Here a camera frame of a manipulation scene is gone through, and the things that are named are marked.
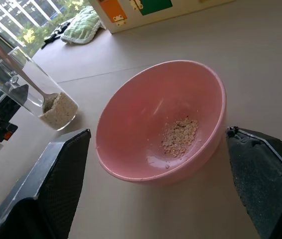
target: glass jar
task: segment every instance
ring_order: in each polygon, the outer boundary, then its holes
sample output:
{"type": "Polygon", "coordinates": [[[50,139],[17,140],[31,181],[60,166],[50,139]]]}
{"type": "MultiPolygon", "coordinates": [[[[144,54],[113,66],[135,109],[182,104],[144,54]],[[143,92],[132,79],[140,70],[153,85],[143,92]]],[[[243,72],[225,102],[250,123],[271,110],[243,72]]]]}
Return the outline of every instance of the glass jar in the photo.
{"type": "Polygon", "coordinates": [[[19,47],[8,56],[16,64],[0,60],[0,90],[54,130],[66,127],[78,104],[19,47]]]}

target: green panel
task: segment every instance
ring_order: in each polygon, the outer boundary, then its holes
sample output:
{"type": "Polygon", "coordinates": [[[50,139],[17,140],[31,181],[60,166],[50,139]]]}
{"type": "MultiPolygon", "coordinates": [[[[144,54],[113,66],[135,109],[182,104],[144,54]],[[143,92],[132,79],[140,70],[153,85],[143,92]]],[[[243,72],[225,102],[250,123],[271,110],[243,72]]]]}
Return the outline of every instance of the green panel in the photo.
{"type": "Polygon", "coordinates": [[[141,4],[143,9],[140,12],[143,16],[172,7],[171,0],[141,0],[141,4]]]}

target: spoon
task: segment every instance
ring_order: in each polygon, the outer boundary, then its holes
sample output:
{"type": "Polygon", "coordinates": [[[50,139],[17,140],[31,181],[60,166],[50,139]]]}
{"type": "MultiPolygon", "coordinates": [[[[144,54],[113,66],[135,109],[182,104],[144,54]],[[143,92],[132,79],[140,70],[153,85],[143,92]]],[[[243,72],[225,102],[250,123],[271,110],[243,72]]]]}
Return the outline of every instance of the spoon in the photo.
{"type": "Polygon", "coordinates": [[[35,90],[37,90],[43,96],[42,111],[46,113],[53,106],[55,99],[59,94],[44,93],[21,69],[21,67],[5,52],[5,50],[0,46],[0,58],[7,63],[12,69],[14,69],[21,77],[24,78],[35,90]]]}

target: orange panel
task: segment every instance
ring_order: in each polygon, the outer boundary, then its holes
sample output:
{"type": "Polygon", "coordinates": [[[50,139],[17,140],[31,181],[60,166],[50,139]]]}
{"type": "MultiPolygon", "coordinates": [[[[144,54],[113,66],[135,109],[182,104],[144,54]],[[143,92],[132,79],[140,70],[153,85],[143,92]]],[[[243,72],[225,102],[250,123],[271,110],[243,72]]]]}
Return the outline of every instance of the orange panel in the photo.
{"type": "Polygon", "coordinates": [[[116,22],[120,19],[127,19],[127,16],[118,3],[118,0],[99,0],[99,3],[103,11],[105,11],[105,13],[108,15],[111,22],[116,22]]]}

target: green towel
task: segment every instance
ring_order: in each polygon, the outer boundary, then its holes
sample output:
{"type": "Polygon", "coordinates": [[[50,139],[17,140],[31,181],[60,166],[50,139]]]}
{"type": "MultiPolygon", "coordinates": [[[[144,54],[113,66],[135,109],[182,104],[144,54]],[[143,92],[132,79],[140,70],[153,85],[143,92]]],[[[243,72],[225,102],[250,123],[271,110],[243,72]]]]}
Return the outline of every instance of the green towel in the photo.
{"type": "Polygon", "coordinates": [[[67,43],[87,44],[100,26],[101,21],[96,11],[87,6],[78,13],[60,38],[67,43]]]}

